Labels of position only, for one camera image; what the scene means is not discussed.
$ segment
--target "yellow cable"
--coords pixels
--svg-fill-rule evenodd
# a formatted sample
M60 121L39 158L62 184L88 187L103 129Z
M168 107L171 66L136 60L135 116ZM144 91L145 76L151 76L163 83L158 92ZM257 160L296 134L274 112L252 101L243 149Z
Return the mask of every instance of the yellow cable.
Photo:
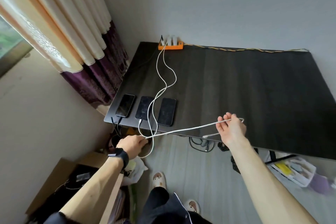
M230 49L223 49L223 48L215 48L215 47L207 47L207 46L201 46L201 45L197 45L197 44L183 44L183 45L189 45L189 46L197 46L197 47L201 47L201 48L206 48L206 49L215 49L215 50L221 50L221 51L227 51L227 52L238 52L238 51L246 51L246 50L257 50L259 52L268 52L268 53L275 53L275 52L290 52L290 51L301 51L301 50L305 50L307 52L309 52L309 50L305 49L305 48L301 48L301 49L291 49L291 50L286 50L286 51L263 51L261 49L257 49L257 48L245 48L245 49L238 49L238 50L230 50Z

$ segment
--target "black desk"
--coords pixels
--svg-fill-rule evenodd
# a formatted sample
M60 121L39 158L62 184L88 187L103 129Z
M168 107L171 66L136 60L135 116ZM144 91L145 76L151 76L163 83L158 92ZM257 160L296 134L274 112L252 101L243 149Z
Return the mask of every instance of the black desk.
M137 68L154 51L153 58ZM120 124L138 126L135 113L141 96L155 97L165 86L156 72L158 53L157 43L139 44L104 121L111 122L112 116L116 123L122 96L133 94L137 98L132 111ZM165 60L177 82L156 101L155 115L163 97L176 99L177 107L173 125L159 125L158 131L197 127L231 112L245 118L246 137L254 147L336 159L336 104L311 53L225 52L184 46L165 51ZM162 56L158 69L168 85L174 82ZM142 121L141 128L149 128L147 121ZM216 132L213 125L179 134L202 137ZM210 139L221 140L219 136Z

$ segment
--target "smartwatch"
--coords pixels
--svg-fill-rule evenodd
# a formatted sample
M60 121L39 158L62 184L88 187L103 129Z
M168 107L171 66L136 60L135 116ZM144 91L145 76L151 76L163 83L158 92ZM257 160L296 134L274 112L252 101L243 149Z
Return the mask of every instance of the smartwatch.
M118 157L121 158L124 162L124 167L122 170L125 169L125 167L128 165L129 158L126 151L123 150L123 148L113 148L110 149L111 153L108 154L109 157Z

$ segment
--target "slipper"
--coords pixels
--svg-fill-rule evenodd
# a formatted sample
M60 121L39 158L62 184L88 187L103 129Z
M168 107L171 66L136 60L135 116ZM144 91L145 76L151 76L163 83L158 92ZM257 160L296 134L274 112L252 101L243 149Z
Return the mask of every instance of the slipper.
M166 179L162 172L157 172L153 176L153 188L162 187L166 189Z
M196 200L189 199L184 203L183 206L187 211L195 212L195 213L198 213L198 214L201 212L200 206L198 205Z

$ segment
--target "sheer curtain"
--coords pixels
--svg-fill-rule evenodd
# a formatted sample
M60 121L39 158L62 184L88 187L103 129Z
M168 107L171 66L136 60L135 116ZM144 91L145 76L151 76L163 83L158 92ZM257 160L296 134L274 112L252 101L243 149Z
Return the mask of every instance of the sheer curtain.
M128 59L104 0L0 0L0 4L0 15L104 113L107 108L102 107L111 104Z

